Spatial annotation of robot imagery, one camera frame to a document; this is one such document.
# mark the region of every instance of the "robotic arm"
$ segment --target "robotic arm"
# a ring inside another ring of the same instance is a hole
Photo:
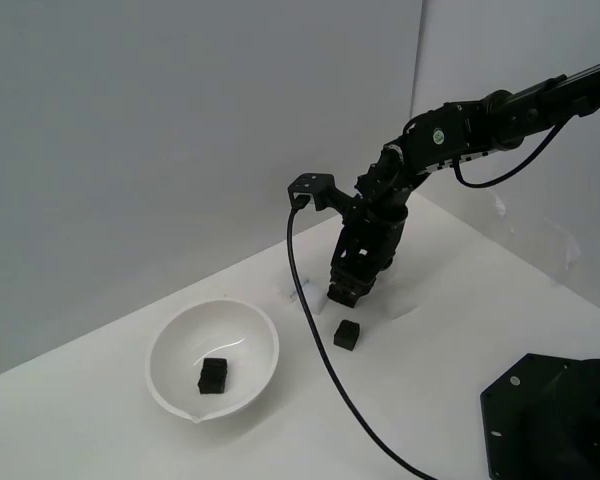
[[[333,175],[305,173],[288,188],[292,206],[310,196],[316,210],[334,208],[343,228],[331,259],[329,298],[355,307],[378,273],[391,265],[408,216],[411,192],[438,170],[453,168],[465,186],[484,188],[522,170],[574,116],[600,108],[600,65],[561,75],[516,94],[498,90],[483,100],[446,103],[411,119],[384,145],[379,160],[358,177],[359,192],[338,190]],[[484,184],[464,180],[460,164],[519,147],[524,138],[553,128],[540,147],[509,174]]]

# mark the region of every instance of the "black block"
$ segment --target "black block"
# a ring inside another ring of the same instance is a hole
[[[336,334],[333,336],[333,344],[347,350],[353,350],[360,336],[360,324],[343,320],[340,322]]]
[[[202,363],[198,390],[201,395],[224,393],[227,380],[226,358],[205,358]]]

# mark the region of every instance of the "black cube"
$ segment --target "black cube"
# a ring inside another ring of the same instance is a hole
[[[333,344],[347,350],[353,350],[360,336],[360,324],[343,320],[340,322],[336,334],[333,336]]]
[[[202,363],[198,390],[201,395],[224,393],[227,380],[226,358],[205,358]]]

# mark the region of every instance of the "gray wall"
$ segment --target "gray wall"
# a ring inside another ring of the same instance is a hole
[[[600,62],[600,0],[431,0],[423,15],[414,113],[444,101],[519,91]],[[538,144],[468,165],[484,181]],[[600,111],[574,119],[532,166],[492,192],[458,185],[451,171],[422,188],[427,197],[600,306]],[[581,256],[575,258],[577,242]]]
[[[408,117],[420,13],[0,1],[0,372],[282,240],[296,175],[353,184]]]

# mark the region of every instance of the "white table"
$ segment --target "white table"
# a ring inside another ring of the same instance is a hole
[[[391,270],[355,310],[329,302],[317,322],[389,445],[441,479],[486,480],[480,392],[527,352],[600,357],[600,309],[423,198],[409,206]],[[301,273],[325,287],[339,228],[295,241]],[[279,244],[0,375],[0,480],[409,478],[344,407],[289,285]],[[196,426],[153,401],[144,357],[166,319],[219,295],[269,313],[280,363],[252,407]],[[354,352],[330,339],[343,318],[362,324]]]

